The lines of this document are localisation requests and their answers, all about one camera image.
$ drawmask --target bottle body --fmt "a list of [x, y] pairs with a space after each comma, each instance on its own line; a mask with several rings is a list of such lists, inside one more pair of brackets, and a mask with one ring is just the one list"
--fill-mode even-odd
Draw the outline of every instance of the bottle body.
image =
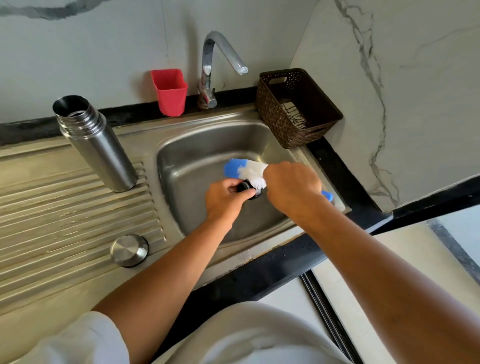
[[105, 117], [81, 96], [65, 96], [53, 104], [61, 133], [114, 192], [135, 186], [135, 168]]

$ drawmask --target white sleeve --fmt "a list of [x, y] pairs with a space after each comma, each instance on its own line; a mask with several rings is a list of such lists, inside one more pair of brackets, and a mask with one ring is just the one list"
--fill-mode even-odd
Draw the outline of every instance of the white sleeve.
[[91, 311], [57, 335], [42, 339], [17, 364], [129, 364], [120, 331], [104, 314]]

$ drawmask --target faucet spout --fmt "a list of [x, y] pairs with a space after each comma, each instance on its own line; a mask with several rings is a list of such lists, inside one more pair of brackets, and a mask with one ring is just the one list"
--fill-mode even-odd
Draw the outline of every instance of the faucet spout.
[[205, 38], [202, 52], [202, 78], [198, 83], [198, 106], [201, 109], [211, 109], [216, 106], [215, 89], [211, 88], [210, 78], [212, 74], [212, 57], [214, 45], [220, 48], [237, 74], [248, 73], [247, 66], [243, 63], [238, 53], [233, 49], [222, 33], [212, 31]]

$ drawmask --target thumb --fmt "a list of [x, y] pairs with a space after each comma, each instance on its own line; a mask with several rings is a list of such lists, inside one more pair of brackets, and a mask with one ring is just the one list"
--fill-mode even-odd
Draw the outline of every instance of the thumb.
[[235, 194], [235, 199], [244, 203], [249, 198], [255, 196], [256, 190], [254, 188], [249, 188], [248, 190], [244, 190], [242, 192], [238, 192]]

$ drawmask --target brown plastic basket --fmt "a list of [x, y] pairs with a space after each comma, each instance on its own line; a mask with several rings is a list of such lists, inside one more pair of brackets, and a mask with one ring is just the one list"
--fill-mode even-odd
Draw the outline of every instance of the brown plastic basket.
[[343, 118], [301, 68], [261, 73], [255, 106], [286, 149], [320, 139]]

